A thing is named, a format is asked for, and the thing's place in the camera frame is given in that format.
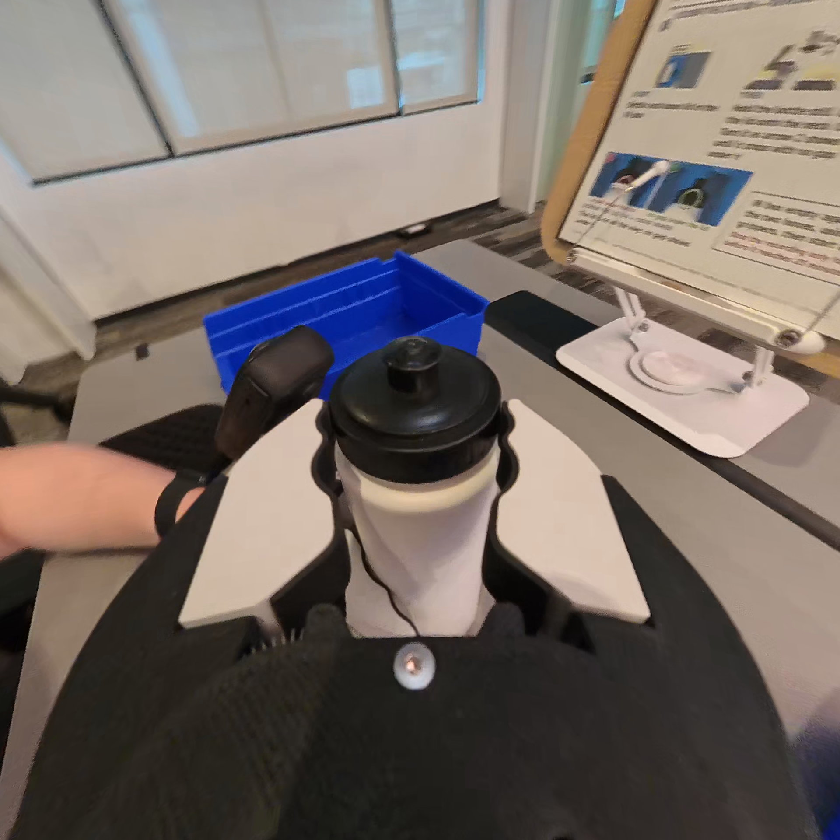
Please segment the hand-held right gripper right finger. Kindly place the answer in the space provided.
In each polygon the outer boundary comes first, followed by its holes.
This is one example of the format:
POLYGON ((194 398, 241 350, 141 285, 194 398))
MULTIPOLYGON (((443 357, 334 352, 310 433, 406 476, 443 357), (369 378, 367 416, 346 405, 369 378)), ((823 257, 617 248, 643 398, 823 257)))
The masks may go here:
POLYGON ((518 399, 502 407, 499 446, 489 596, 515 605, 529 634, 562 627, 572 613, 646 624, 651 610, 592 458, 518 399))

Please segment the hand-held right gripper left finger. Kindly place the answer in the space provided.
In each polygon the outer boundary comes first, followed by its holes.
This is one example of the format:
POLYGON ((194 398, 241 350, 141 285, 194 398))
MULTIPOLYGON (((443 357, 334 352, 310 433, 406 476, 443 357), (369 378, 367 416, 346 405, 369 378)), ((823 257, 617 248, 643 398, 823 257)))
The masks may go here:
POLYGON ((229 470, 182 628, 253 618, 264 637, 287 642, 302 636, 313 607, 343 610, 349 550, 325 408, 310 400, 229 470))

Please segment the blue plastic bin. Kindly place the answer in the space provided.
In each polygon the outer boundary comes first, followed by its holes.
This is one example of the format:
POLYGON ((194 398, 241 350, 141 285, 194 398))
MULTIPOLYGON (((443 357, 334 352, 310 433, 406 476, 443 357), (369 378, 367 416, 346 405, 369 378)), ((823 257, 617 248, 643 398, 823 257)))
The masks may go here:
POLYGON ((409 336, 477 354, 489 301, 400 251, 367 259, 208 314, 209 349, 225 394, 250 352, 297 326, 319 333, 334 361, 319 393, 362 356, 409 336))
POLYGON ((839 838, 838 716, 809 718, 792 741, 801 787, 815 825, 816 837, 839 838))

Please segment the black bottle lid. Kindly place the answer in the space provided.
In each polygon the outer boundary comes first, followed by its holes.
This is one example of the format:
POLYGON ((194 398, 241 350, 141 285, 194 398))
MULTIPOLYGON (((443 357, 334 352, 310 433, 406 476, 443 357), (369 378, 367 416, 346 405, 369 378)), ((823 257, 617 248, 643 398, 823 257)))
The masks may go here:
POLYGON ((347 367, 333 384, 335 441, 367 476, 405 485, 465 474, 497 443, 501 386, 472 353, 412 336, 347 367))

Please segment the white plastic bottle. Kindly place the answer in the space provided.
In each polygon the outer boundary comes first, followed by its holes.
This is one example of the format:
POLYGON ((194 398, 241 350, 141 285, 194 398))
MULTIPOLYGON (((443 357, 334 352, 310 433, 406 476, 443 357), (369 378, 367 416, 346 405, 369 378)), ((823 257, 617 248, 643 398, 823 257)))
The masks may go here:
POLYGON ((500 449, 453 479, 405 485, 367 476, 334 449, 351 577, 350 630, 360 637, 463 637, 485 615, 482 563, 499 494, 500 449))

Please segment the person's left forearm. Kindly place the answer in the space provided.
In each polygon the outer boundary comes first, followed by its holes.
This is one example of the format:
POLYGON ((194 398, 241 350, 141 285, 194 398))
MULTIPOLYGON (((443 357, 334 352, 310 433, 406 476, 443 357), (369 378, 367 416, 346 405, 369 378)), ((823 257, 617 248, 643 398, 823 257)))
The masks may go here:
POLYGON ((2 448, 1 558, 152 549, 154 508, 174 474, 95 446, 2 448))

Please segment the black wrist band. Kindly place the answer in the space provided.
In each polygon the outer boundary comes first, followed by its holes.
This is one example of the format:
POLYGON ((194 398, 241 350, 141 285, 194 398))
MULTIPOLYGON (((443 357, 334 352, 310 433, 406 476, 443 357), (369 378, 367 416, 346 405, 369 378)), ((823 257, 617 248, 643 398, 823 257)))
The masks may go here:
POLYGON ((209 478, 191 470, 176 472, 165 486, 154 508, 154 529, 159 539, 174 528, 207 487, 209 478))

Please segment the black rectangular table pad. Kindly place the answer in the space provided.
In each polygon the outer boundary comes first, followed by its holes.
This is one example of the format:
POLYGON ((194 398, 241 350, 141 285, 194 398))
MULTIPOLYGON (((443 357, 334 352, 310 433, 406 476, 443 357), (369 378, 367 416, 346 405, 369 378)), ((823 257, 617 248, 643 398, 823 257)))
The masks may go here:
POLYGON ((485 324, 547 364, 556 364, 556 352, 596 330, 586 319, 520 290, 493 301, 485 324))

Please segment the instruction board on white stand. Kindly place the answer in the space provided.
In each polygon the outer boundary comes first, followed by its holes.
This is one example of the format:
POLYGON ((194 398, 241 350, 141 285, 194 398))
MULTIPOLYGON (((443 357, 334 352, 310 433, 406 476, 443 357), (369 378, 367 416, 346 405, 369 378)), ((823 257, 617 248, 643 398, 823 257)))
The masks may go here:
POLYGON ((658 3, 626 2, 542 218, 546 251, 610 286, 622 312, 557 350, 556 361, 696 451, 734 459, 809 403, 801 386, 774 373, 774 358, 838 350, 839 187, 838 290, 816 310, 683 282, 562 237, 658 3))

